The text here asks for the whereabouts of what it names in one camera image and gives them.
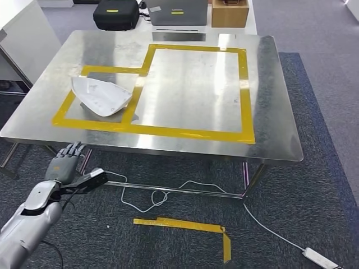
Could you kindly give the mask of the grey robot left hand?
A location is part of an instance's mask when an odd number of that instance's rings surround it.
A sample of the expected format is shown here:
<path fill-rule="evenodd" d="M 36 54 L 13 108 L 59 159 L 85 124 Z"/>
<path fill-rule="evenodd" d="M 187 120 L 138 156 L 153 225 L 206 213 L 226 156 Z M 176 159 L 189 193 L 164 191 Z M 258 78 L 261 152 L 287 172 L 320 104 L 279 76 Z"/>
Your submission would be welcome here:
<path fill-rule="evenodd" d="M 57 180 L 63 185 L 72 183 L 85 144 L 75 142 L 60 149 L 48 167 L 45 180 Z"/>

